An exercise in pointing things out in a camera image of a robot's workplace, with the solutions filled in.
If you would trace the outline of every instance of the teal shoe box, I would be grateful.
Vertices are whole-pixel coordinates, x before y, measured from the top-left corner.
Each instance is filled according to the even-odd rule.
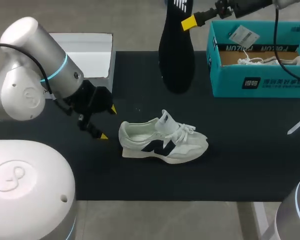
[[[250,47],[230,40],[244,26],[260,36]],[[218,98],[300,98],[300,81],[286,73],[279,65],[239,65],[238,59],[248,55],[274,55],[273,21],[213,21],[210,25],[206,57],[213,95]],[[279,22],[277,50],[282,56],[300,56],[300,22]],[[232,64],[225,64],[231,58]],[[300,76],[300,65],[287,65]]]

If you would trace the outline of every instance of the black cable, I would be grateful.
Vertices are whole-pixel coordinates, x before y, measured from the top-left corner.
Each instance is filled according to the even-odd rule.
[[[6,47],[6,48],[17,50],[20,53],[26,55],[28,58],[30,58],[38,66],[38,68],[40,69],[41,74],[42,74],[42,76],[44,78],[44,81],[45,81],[46,88],[47,88],[49,94],[51,94],[51,95],[53,94],[53,92],[51,90],[51,87],[50,87],[50,83],[49,83],[47,74],[46,74],[44,68],[42,67],[42,65],[38,62],[37,59],[35,59],[34,56],[32,56],[29,52],[27,52],[26,50],[24,50],[24,49],[22,49],[21,47],[18,47],[18,46],[14,46],[14,45],[10,45],[10,44],[5,44],[5,43],[0,43],[0,47]]]
[[[286,71],[288,74],[290,74],[292,77],[294,77],[300,81],[300,77],[295,75],[291,71],[289,71],[279,58],[278,51],[277,51],[278,23],[279,23],[279,10],[275,9],[275,24],[274,24],[274,36],[273,36],[274,54],[276,56],[276,59],[278,60],[278,63],[283,68],[283,70]]]

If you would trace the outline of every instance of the concrete floor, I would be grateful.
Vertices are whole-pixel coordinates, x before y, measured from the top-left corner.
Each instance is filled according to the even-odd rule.
[[[194,12],[216,0],[194,0]],[[267,7],[244,17],[273,20]],[[156,51],[165,23],[163,0],[0,0],[0,36],[14,21],[36,18],[48,32],[114,33],[118,51]],[[300,21],[300,3],[280,11]],[[195,50],[205,50],[209,23],[191,31]],[[0,66],[3,62],[0,51]],[[80,201],[76,240],[254,240],[251,211],[234,202]],[[268,221],[279,203],[266,203]]]

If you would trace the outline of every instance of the robotic arm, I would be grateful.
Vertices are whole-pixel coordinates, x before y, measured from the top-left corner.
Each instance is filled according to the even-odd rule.
[[[182,22],[182,27],[186,31],[197,26],[201,27],[206,24],[206,21],[218,15],[221,19],[224,19],[234,13],[238,19],[272,4],[280,10],[299,2],[300,0],[218,0],[215,3],[215,9],[210,8],[208,11],[194,13]]]
[[[103,136],[90,118],[103,111],[116,113],[111,93],[85,80],[83,72],[34,18],[24,17],[14,22],[5,30],[0,43],[19,47],[33,56],[46,72],[56,105],[67,115],[73,111],[80,114],[81,130],[94,138]],[[45,107],[44,87],[48,86],[44,76],[23,53],[8,47],[1,49],[6,56],[0,70],[0,121],[34,119]]]

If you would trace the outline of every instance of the black mat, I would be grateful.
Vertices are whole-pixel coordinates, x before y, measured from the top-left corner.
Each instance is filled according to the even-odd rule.
[[[109,141],[80,132],[77,116],[50,101],[35,120],[0,123],[0,139],[59,151],[79,200],[281,201],[300,180],[300,130],[287,135],[300,121],[300,99],[213,98],[205,52],[196,53],[195,79],[183,95],[164,87],[157,52],[118,52],[113,94],[118,115],[93,118]],[[162,109],[208,137],[205,156],[184,165],[121,157],[120,123],[145,122]]]

